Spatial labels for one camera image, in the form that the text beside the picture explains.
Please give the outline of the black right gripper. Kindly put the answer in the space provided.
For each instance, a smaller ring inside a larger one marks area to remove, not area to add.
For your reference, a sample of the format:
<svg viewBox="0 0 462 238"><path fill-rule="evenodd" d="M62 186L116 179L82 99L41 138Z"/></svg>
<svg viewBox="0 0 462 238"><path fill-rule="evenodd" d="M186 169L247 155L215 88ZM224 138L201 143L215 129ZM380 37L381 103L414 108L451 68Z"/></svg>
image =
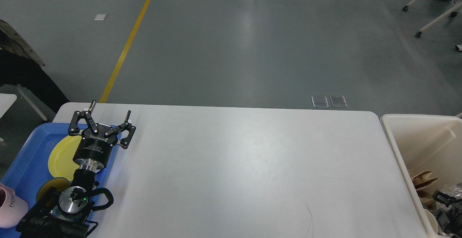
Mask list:
<svg viewBox="0 0 462 238"><path fill-rule="evenodd" d="M460 192L436 191L432 195L437 206L451 206L449 210L442 208L436 210L435 218L440 226L441 232L449 237L462 236L462 207Z"/></svg>

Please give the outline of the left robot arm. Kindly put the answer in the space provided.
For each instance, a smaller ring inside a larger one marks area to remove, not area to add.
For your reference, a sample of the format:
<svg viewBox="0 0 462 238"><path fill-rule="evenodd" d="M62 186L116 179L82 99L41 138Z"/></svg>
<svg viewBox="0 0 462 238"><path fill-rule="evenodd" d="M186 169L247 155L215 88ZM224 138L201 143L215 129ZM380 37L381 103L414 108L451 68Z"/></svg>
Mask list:
<svg viewBox="0 0 462 238"><path fill-rule="evenodd" d="M68 135L79 137L72 162L77 168L68 187L46 187L35 205L16 226L22 238L87 238L98 226L89 220L91 213L106 210L114 203L109 189L99 182L109 174L108 165L116 146L127 149L136 127L130 120L131 111L117 126L96 123L89 108L75 111Z"/></svg>

